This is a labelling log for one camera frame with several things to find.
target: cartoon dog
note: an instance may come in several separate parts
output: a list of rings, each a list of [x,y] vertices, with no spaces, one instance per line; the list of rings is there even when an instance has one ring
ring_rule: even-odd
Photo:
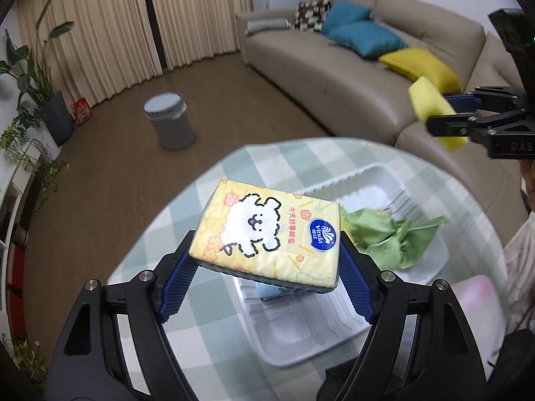
[[[232,246],[237,246],[247,258],[258,254],[256,245],[262,245],[265,251],[272,252],[280,247],[279,232],[281,203],[268,197],[260,203],[259,194],[248,194],[231,206],[227,216],[225,230],[221,234],[223,250],[232,254]]]

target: person's hand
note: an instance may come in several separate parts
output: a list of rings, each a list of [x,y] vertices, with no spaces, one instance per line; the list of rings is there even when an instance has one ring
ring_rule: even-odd
[[[520,160],[520,173],[526,182],[526,192],[530,201],[531,211],[535,212],[535,162]]]

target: brown and white patterned pillow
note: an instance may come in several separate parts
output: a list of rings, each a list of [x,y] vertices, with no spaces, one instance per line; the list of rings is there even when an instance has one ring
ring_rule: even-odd
[[[325,16],[330,9],[329,0],[302,1],[295,10],[295,30],[321,31]]]

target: round table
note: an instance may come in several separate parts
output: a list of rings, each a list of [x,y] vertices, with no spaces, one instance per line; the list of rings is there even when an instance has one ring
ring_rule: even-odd
[[[411,154],[365,140],[334,137],[250,145],[227,156],[165,207],[108,283],[129,281],[173,252],[186,232],[196,228],[222,178],[296,193],[372,163],[382,164],[404,184],[429,218],[449,218],[440,229],[449,249],[449,262],[440,277],[456,283],[484,274],[494,282],[505,309],[507,271],[502,246],[467,189]],[[279,369],[258,359],[244,327],[233,278],[200,268],[180,312],[164,324],[178,363],[199,400],[315,400],[326,368],[356,357],[366,336],[362,333],[304,363]],[[126,317],[119,319],[119,329],[132,383],[148,392]]]

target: beige curtain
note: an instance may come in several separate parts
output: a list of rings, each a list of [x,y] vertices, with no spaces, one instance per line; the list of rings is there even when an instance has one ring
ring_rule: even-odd
[[[252,0],[153,0],[168,67],[238,49],[234,14]]]
[[[35,21],[46,0],[19,0],[22,42],[34,47]],[[46,51],[55,88],[69,106],[90,105],[162,74],[145,0],[52,0],[41,37],[65,21],[76,26]]]

